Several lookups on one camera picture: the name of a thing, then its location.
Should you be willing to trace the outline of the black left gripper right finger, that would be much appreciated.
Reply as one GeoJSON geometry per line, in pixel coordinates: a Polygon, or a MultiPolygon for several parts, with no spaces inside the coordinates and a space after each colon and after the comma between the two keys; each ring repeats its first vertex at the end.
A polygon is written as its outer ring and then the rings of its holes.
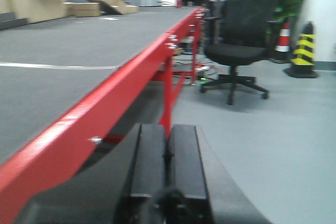
{"type": "Polygon", "coordinates": [[[168,183],[182,194],[173,201],[174,222],[213,223],[196,127],[174,125],[167,148],[168,183]]]}

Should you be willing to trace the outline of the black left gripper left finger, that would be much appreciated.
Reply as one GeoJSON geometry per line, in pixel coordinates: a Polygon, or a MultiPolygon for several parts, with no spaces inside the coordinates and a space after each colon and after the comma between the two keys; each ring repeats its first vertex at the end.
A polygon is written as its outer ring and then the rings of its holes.
{"type": "Polygon", "coordinates": [[[125,143],[133,132],[135,150],[113,221],[164,223],[165,130],[158,124],[137,124],[122,142],[125,143]]]}

